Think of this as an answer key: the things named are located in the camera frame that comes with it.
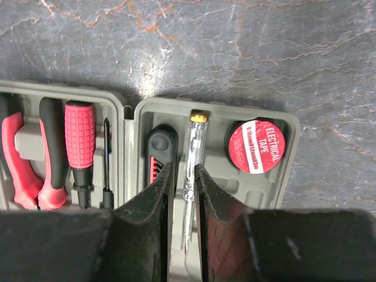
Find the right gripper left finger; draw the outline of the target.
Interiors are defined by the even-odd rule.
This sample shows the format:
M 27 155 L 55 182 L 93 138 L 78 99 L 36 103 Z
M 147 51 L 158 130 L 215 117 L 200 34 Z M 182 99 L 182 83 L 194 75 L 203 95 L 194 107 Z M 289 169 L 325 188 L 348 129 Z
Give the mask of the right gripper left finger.
M 174 165 L 123 206 L 1 213 L 2 281 L 167 281 Z

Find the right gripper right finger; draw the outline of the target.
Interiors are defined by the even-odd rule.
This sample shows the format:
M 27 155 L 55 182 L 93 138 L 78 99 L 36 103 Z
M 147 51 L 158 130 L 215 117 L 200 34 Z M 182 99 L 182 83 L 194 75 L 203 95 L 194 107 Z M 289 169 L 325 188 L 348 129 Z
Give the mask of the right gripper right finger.
M 370 212 L 252 209 L 194 172 L 203 281 L 375 280 Z

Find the red phillips screwdriver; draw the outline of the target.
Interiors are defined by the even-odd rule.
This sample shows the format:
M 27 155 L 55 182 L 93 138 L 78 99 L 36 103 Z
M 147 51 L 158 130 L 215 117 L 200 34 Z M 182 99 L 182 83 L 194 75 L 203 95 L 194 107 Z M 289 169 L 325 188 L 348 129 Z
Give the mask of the red phillips screwdriver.
M 104 129 L 104 181 L 105 186 L 103 188 L 103 207 L 105 209 L 114 208 L 114 196 L 110 189 L 110 178 L 109 178 L 109 154 L 110 154 L 110 124 L 109 119 L 105 118 L 103 121 Z

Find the red black pliers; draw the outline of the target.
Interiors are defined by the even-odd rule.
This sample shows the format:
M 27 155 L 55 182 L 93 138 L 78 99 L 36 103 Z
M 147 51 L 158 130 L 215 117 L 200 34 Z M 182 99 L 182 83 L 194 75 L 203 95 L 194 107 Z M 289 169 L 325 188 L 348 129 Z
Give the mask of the red black pliers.
M 1 95 L 1 143 L 15 188 L 14 202 L 26 209 L 58 209 L 66 203 L 65 181 L 68 173 L 61 101 L 42 98 L 39 118 L 46 164 L 44 181 L 16 149 L 15 136 L 24 125 L 21 102 L 10 94 Z

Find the red utility knife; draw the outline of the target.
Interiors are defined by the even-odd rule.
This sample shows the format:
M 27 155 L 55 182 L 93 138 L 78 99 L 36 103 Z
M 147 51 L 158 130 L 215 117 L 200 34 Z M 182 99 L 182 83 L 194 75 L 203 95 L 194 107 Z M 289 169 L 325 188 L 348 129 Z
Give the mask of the red utility knife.
M 179 137 L 169 125 L 152 129 L 145 143 L 145 187 L 152 184 L 165 164 L 177 162 Z

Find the grey plastic tool case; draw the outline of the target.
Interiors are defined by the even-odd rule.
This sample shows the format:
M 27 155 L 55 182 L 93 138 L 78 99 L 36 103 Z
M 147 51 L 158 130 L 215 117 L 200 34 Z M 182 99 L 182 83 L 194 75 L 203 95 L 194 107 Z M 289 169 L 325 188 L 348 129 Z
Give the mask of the grey plastic tool case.
M 179 143 L 177 162 L 173 163 L 172 233 L 167 281 L 203 281 L 195 185 L 195 214 L 187 256 L 184 255 L 182 247 L 184 217 L 182 190 L 187 131 L 192 110 L 201 110 L 209 114 L 204 160 L 203 164 L 197 165 L 202 165 L 221 189 L 246 206 L 255 209 L 277 209 L 280 207 L 300 135 L 300 125 L 294 116 L 263 109 L 238 108 L 166 98 L 146 99 L 132 109 L 121 95 L 97 89 L 8 80 L 1 82 L 2 94 L 10 94 L 21 102 L 23 126 L 15 136 L 16 149 L 21 158 L 30 162 L 33 171 L 42 181 L 45 180 L 46 167 L 39 124 L 39 103 L 42 98 L 61 101 L 64 114 L 64 134 L 67 101 L 91 103 L 95 115 L 96 147 L 93 156 L 93 188 L 90 193 L 89 207 L 81 209 L 79 206 L 78 193 L 73 188 L 73 171 L 68 163 L 65 181 L 66 203 L 58 209 L 46 210 L 40 207 L 26 209 L 14 202 L 15 188 L 1 143 L 1 213 L 105 209 L 102 204 L 102 194 L 105 186 L 103 121 L 106 117 L 110 124 L 109 178 L 110 189 L 114 196 L 114 208 L 105 210 L 116 210 L 151 185 L 145 187 L 145 143 L 148 133 L 161 124 L 169 125 L 177 132 Z M 227 157 L 224 145 L 226 133 L 234 122 L 253 119 L 272 121 L 281 129 L 286 140 L 286 148 L 280 163 L 263 174 L 249 174 L 236 168 Z

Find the clear voltage tester screwdriver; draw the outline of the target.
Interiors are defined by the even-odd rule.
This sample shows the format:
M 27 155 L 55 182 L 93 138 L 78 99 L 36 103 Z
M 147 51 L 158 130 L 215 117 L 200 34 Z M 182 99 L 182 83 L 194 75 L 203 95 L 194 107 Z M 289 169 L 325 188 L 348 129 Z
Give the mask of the clear voltage tester screwdriver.
M 189 250 L 189 241 L 192 235 L 193 218 L 195 214 L 194 167 L 197 164 L 203 164 L 208 121 L 209 114 L 207 112 L 192 110 L 187 131 L 184 187 L 182 190 L 184 200 L 182 247 L 185 256 L 187 256 Z

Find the red flathead screwdriver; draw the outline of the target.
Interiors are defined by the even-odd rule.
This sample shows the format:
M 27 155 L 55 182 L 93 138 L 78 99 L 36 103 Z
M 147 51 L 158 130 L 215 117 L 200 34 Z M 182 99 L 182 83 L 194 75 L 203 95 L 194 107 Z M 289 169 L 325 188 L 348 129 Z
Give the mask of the red flathead screwdriver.
M 79 206 L 87 209 L 93 188 L 93 156 L 96 147 L 95 115 L 91 103 L 67 101 L 65 142 L 68 162 L 73 171 L 73 188 L 78 193 Z

